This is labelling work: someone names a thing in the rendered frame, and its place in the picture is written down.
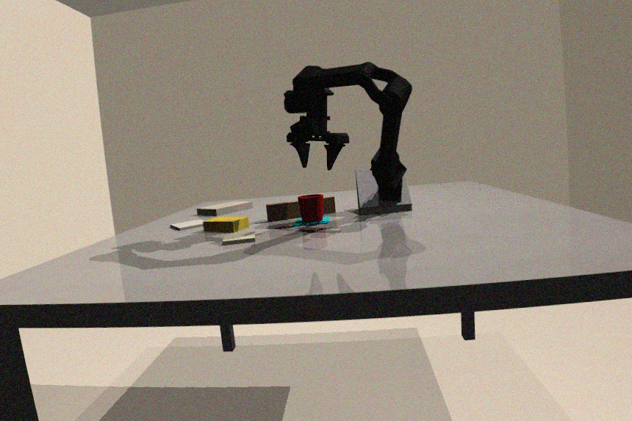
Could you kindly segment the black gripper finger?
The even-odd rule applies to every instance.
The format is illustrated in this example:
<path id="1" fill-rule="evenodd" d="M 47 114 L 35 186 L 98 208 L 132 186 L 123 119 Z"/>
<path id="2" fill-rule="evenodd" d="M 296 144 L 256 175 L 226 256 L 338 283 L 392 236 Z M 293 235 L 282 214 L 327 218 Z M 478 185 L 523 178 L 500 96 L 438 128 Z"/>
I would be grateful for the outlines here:
<path id="1" fill-rule="evenodd" d="M 298 152 L 298 155 L 300 157 L 301 160 L 301 164 L 303 166 L 303 168 L 306 168 L 307 166 L 307 162 L 308 162 L 308 157 L 309 157 L 309 148 L 310 148 L 310 143 L 290 143 L 290 145 L 292 145 Z"/>
<path id="2" fill-rule="evenodd" d="M 324 145 L 327 150 L 327 169 L 331 170 L 332 166 L 341 151 L 342 147 L 345 145 Z"/>

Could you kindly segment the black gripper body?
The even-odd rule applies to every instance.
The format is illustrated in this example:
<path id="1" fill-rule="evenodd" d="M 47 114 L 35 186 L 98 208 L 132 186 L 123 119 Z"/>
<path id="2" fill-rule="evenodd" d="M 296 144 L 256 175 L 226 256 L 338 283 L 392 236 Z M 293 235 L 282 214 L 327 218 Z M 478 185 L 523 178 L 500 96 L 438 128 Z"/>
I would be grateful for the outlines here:
<path id="1" fill-rule="evenodd" d="M 289 132 L 287 135 L 287 142 L 299 144 L 306 143 L 308 141 L 326 141 L 329 145 L 344 145 L 344 143 L 349 143 L 349 136 L 347 133 L 330 133 L 327 131 L 327 120 L 330 120 L 330 116 L 327 116 L 327 112 L 307 112 L 304 118 L 310 119 L 310 115 L 315 115 L 315 120 L 317 120 L 319 126 L 318 133 L 312 132 L 305 138 L 292 138 L 292 132 Z"/>

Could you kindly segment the yellow rectangular block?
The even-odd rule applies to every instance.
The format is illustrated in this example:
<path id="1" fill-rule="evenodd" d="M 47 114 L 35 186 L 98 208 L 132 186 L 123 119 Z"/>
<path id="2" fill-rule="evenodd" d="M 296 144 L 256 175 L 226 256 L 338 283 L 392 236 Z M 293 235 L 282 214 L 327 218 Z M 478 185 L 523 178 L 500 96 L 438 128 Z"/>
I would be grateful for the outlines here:
<path id="1" fill-rule="evenodd" d="M 204 231 L 235 233 L 248 227 L 248 217 L 217 217 L 204 221 Z"/>

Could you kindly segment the white flat square pad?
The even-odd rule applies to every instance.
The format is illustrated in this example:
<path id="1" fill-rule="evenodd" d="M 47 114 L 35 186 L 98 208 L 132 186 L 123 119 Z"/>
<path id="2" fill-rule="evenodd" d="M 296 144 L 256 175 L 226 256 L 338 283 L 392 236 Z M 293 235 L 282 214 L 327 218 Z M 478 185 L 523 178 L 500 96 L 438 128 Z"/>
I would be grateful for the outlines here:
<path id="1" fill-rule="evenodd" d="M 204 221 L 203 220 L 191 220 L 191 221 L 186 221 L 186 222 L 182 222 L 182 223 L 175 223 L 175 224 L 171 224 L 170 227 L 177 229 L 177 230 L 185 230 L 185 229 L 191 229 L 191 228 L 195 228 L 195 227 L 200 227 L 200 226 L 204 226 Z"/>

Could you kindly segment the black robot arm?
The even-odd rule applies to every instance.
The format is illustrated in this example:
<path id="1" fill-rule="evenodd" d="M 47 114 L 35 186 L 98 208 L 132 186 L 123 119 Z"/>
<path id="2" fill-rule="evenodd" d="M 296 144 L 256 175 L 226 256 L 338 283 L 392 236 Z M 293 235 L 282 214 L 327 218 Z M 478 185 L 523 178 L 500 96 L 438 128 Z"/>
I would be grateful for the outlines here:
<path id="1" fill-rule="evenodd" d="M 381 91 L 372 79 L 388 84 Z M 284 94 L 284 108 L 288 113 L 327 112 L 330 87 L 360 85 L 370 99 L 378 104 L 383 115 L 381 147 L 371 160 L 371 171 L 378 184 L 380 201 L 401 201 L 402 177 L 406 168 L 396 152 L 402 112 L 409 100 L 412 85 L 396 72 L 379 68 L 371 62 L 340 68 L 306 66 L 292 79 L 293 90 Z M 314 116 L 314 117 L 313 117 Z M 290 127 L 292 138 L 318 133 L 315 115 L 300 120 Z M 382 199 L 381 199 L 382 198 Z"/>

